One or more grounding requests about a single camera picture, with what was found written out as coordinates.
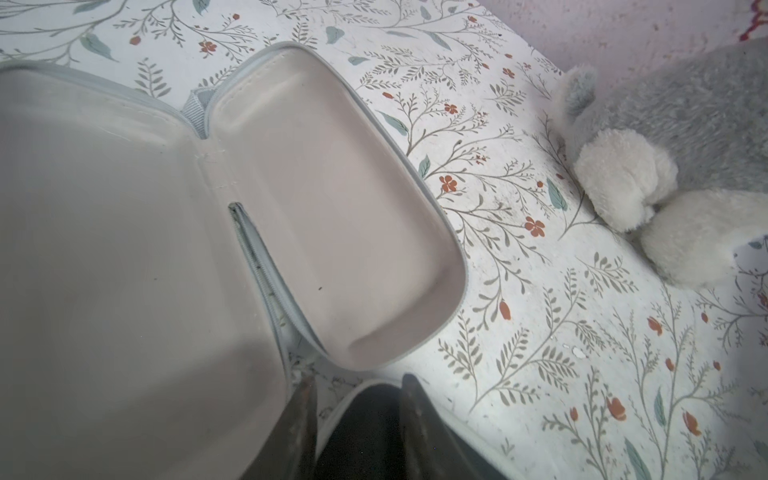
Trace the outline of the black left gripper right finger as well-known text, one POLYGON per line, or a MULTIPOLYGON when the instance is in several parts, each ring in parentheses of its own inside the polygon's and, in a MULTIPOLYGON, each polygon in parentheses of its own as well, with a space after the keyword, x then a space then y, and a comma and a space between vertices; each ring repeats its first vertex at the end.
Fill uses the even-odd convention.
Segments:
POLYGON ((413 374, 402 378, 399 421, 407 479, 481 479, 413 374))

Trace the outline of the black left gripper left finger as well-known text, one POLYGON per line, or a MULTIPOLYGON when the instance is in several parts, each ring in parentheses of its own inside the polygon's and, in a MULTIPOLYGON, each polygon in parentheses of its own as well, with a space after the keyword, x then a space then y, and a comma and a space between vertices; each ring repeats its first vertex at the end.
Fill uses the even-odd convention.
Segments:
POLYGON ((317 445, 317 386, 304 376, 242 480, 312 479, 317 445))

